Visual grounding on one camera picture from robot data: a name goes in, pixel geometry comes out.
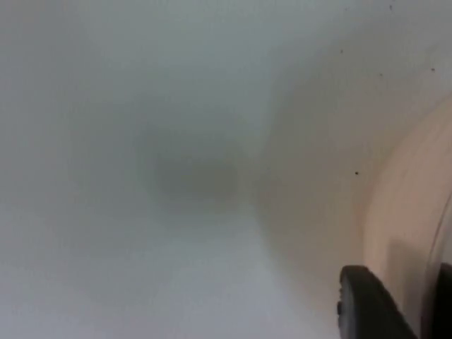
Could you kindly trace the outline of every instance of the white ceiling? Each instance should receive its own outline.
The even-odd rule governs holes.
[[[4,338],[337,338],[450,1],[3,0]]]

